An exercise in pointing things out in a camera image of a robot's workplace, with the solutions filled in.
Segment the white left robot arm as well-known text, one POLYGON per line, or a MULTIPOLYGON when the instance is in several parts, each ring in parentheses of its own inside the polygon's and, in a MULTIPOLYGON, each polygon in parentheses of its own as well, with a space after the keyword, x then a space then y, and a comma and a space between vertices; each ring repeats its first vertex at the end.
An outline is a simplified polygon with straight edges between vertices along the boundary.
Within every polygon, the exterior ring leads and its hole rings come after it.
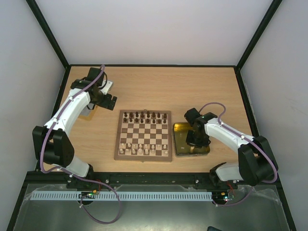
POLYGON ((42 172, 61 169, 82 178, 89 174, 90 164, 75 155, 69 135, 76 119, 88 105, 113 110, 117 97, 108 93, 112 86, 113 82, 109 80, 75 80, 55 115, 44 126, 33 129, 35 155, 42 172))

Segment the wooden chess board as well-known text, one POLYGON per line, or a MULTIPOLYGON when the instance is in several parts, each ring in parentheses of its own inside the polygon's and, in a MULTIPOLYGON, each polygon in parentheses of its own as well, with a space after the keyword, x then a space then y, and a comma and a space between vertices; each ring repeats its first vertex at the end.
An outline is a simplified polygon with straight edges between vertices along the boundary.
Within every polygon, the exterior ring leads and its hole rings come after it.
POLYGON ((172 123, 171 123, 171 111, 162 110, 120 110, 116 144, 115 144, 115 160, 127 160, 127 161, 156 161, 156 162, 171 162, 172 161, 172 123), (141 123, 141 111, 144 111, 144 122, 141 123), (150 112, 150 117, 147 117, 147 111, 150 112), (139 144, 142 144, 143 154, 138 154, 139 144), (144 153, 144 145, 149 145, 149 154, 144 153), (151 145, 154 145, 155 155, 151 155, 151 145), (156 146, 160 144, 161 149, 157 149, 156 146), (126 149, 130 149, 130 154, 126 154, 126 149), (136 154, 132 154, 132 149, 136 150, 136 154))

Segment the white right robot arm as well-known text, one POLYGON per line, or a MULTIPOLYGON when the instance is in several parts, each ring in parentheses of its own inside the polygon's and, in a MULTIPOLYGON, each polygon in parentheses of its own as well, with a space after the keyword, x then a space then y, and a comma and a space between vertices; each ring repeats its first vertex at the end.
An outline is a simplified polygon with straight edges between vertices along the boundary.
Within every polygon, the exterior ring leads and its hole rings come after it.
POLYGON ((238 155, 237 163, 221 163, 210 170, 210 184, 221 188, 227 181, 245 181, 251 186, 260 182, 274 183, 278 178, 278 166, 268 140, 253 137, 224 124, 213 113, 201 115, 194 108, 184 115, 192 127, 186 143, 195 148, 208 147, 213 137, 238 155))

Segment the gold interior green tin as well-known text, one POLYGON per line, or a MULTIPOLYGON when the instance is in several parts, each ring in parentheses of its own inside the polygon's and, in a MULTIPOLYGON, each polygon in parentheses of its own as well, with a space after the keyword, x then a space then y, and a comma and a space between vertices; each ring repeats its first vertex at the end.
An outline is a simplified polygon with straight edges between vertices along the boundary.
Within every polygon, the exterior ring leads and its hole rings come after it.
POLYGON ((205 156, 210 153, 210 147, 194 148, 191 152, 189 146, 186 143, 186 137, 188 130, 191 130, 191 126, 188 123, 174 123, 173 125, 173 139, 175 147, 176 157, 192 157, 192 156, 205 156))

